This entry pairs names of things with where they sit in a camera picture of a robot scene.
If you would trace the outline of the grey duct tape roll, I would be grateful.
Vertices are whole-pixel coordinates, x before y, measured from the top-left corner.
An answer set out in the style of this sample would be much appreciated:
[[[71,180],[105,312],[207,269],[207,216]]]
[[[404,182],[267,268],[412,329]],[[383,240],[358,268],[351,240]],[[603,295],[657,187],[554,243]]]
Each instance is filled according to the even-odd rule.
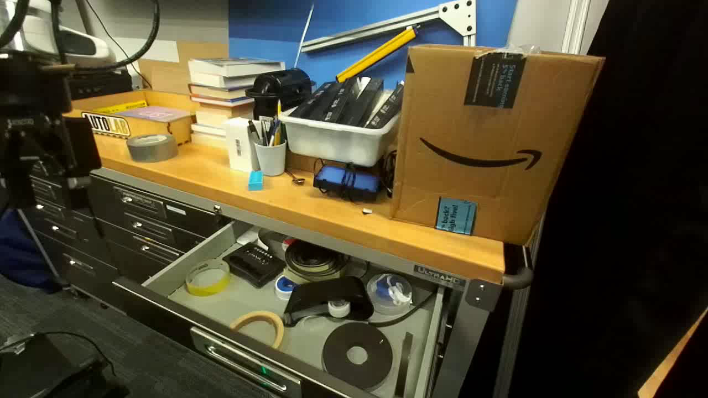
[[[177,155],[177,144],[165,133],[140,134],[128,140],[133,161],[165,161]]]

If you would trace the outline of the black round disc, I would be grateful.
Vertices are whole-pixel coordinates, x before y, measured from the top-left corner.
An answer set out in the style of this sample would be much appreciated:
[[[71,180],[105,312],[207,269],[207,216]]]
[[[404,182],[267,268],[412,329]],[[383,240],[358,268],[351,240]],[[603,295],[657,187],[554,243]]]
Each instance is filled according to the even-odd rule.
[[[286,249],[286,264],[305,276],[320,276],[338,271],[346,266],[346,257],[308,240],[295,240]]]

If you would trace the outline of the black small case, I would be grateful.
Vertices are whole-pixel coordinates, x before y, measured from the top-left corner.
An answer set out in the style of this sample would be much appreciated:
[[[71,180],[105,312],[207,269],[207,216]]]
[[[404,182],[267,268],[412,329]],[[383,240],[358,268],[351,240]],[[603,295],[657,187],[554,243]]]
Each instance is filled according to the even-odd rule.
[[[233,249],[223,260],[237,276],[245,278],[254,287],[264,287],[282,269],[282,264],[275,255],[254,243]]]

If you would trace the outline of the black flat tape disc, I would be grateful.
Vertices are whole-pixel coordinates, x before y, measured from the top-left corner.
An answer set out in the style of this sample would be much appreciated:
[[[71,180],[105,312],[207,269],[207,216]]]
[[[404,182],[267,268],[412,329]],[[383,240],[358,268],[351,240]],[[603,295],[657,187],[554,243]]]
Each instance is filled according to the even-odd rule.
[[[327,374],[358,388],[378,388],[392,370],[392,342],[383,332],[364,323],[336,327],[322,342]]]

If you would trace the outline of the white plastic bin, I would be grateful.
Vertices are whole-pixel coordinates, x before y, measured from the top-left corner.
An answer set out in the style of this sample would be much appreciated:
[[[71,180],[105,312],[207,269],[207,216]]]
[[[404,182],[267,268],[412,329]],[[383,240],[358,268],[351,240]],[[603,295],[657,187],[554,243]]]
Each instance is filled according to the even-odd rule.
[[[351,126],[320,120],[296,118],[288,111],[281,118],[288,145],[296,155],[373,165],[392,145],[399,130],[399,112],[383,126]]]

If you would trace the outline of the white pen cup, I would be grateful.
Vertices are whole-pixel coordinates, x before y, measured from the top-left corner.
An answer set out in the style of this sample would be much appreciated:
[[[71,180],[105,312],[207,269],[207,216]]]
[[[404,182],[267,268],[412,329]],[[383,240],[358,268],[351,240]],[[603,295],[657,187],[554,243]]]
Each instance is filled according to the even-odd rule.
[[[257,151],[257,161],[258,161],[258,171],[267,177],[276,177],[286,173],[286,153],[288,145],[278,144],[278,145],[254,145]]]

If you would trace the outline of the yellow level bar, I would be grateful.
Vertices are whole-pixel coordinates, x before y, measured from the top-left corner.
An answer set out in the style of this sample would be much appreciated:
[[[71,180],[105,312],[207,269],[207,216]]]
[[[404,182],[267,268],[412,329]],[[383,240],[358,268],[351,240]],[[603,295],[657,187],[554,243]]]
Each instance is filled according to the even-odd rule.
[[[389,58],[392,53],[395,53],[399,49],[402,49],[404,45],[415,40],[415,36],[417,34],[414,26],[402,29],[399,36],[383,43],[380,47],[377,47],[373,51],[364,53],[361,60],[355,60],[353,64],[349,64],[347,68],[336,74],[336,81],[347,81],[347,80],[361,75],[369,66],[378,64],[380,60]]]

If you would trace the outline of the white rectangular box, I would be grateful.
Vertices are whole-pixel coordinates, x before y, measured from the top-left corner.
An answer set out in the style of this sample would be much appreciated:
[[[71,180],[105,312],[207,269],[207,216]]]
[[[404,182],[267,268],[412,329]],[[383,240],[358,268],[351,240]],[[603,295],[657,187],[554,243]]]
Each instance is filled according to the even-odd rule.
[[[233,171],[254,171],[254,151],[249,144],[247,122],[244,118],[233,118],[226,122],[226,151]]]

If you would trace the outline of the black closed drawer cabinet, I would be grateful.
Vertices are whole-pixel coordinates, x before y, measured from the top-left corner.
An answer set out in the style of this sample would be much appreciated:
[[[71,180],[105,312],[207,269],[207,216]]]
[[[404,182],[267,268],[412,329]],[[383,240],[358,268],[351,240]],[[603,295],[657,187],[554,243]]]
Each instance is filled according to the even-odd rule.
[[[198,208],[103,174],[86,191],[57,177],[29,177],[36,204],[24,211],[36,243],[55,274],[103,295],[117,278],[146,281],[223,226],[217,208]]]

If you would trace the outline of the Amazon cardboard box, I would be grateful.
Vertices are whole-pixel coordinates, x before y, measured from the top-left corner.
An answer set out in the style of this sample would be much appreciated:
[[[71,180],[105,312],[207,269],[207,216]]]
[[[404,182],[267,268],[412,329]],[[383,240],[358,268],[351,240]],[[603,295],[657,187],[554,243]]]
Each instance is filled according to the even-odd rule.
[[[392,216],[527,243],[601,66],[592,55],[409,49]]]

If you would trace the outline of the tan masking tape roll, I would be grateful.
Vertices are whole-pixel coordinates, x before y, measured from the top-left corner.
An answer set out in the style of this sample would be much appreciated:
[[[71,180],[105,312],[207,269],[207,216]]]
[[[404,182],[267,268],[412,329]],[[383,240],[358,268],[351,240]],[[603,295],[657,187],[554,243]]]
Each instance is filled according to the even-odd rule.
[[[267,310],[254,310],[254,312],[242,315],[239,319],[234,319],[229,323],[229,327],[234,332],[242,332],[245,327],[257,327],[258,332],[270,332],[273,333],[270,344],[275,349],[278,349],[282,344],[282,339],[286,339],[282,319],[278,315],[275,315],[275,312],[267,312]]]

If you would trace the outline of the grey drawer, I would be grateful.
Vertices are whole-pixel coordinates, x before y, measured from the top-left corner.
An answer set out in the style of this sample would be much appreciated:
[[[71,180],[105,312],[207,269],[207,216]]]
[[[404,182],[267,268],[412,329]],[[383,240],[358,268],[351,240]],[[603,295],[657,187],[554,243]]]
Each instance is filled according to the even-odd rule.
[[[159,332],[282,398],[424,398],[447,290],[318,240],[229,222],[115,285]]]

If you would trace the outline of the aluminium extrusion frame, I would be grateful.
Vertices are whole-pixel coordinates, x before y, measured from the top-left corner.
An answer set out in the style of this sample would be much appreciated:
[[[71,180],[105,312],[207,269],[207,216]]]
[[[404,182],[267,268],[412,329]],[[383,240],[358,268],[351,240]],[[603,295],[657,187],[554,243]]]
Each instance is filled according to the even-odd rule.
[[[429,8],[402,13],[395,17],[386,17],[380,23],[372,23],[372,25],[347,29],[347,30],[332,34],[332,36],[311,38],[311,40],[305,40],[301,45],[301,49],[305,53],[311,53],[311,51],[320,51],[320,49],[340,47],[347,43],[392,34],[399,29],[423,26],[427,23],[447,25],[451,30],[455,30],[459,36],[464,47],[472,47],[476,43],[476,30],[477,30],[477,3],[476,0],[447,0],[447,3],[441,3]]]

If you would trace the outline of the stack of books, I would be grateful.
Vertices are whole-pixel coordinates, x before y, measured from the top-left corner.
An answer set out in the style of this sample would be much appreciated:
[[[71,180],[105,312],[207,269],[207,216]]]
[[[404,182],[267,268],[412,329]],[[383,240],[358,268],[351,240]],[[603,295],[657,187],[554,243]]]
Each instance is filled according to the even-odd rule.
[[[188,62],[188,95],[197,104],[195,134],[223,140],[223,123],[242,118],[252,104],[247,91],[264,74],[281,71],[282,62],[252,58],[192,58]]]

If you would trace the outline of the yellow tape roll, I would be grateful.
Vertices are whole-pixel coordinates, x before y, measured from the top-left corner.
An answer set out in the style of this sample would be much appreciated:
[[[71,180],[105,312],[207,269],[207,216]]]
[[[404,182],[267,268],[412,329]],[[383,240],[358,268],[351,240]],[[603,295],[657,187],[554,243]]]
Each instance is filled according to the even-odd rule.
[[[205,260],[183,278],[183,285],[192,296],[219,295],[227,287],[227,284],[229,268],[223,260]]]

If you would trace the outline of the plastic bag with blue item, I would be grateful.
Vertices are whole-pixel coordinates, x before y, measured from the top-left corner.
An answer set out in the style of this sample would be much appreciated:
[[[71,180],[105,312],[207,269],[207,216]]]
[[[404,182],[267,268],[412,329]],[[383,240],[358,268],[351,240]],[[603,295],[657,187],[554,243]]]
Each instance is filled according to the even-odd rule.
[[[368,281],[368,295],[383,312],[402,312],[414,306],[409,281],[395,274],[373,274]]]

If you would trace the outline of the shallow cardboard tray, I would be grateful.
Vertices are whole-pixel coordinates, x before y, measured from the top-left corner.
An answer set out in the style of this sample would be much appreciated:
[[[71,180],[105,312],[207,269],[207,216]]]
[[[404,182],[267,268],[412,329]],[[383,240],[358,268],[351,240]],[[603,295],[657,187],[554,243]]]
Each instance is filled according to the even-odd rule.
[[[177,144],[188,144],[197,104],[185,95],[141,88],[76,100],[73,111],[89,120],[96,134],[128,140],[167,133]]]

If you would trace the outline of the black tape dispenser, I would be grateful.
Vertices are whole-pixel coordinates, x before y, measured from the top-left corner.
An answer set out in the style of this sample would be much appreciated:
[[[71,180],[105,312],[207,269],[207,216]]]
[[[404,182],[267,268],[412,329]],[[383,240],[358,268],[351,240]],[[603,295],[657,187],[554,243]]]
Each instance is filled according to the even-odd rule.
[[[355,276],[340,276],[296,285],[282,310],[282,323],[295,327],[309,315],[327,315],[330,300],[346,300],[349,306],[349,319],[353,320],[368,320],[373,315],[362,281]]]

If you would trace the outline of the blue white tape roll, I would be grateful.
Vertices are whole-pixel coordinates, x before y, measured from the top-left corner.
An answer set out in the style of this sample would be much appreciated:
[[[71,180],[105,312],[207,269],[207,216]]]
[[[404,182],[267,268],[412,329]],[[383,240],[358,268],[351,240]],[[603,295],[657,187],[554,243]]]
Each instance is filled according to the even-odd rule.
[[[288,298],[292,296],[292,292],[295,292],[295,284],[292,284],[288,276],[278,276],[278,278],[275,281],[275,290],[276,290],[276,296],[278,296],[281,300],[288,300]]]

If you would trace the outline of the small blue block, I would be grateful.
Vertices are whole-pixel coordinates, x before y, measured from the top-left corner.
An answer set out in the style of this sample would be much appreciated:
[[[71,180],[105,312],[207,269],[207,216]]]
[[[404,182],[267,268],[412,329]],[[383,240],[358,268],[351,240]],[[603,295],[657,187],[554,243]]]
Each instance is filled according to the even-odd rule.
[[[264,191],[264,173],[261,171],[249,173],[247,191]]]

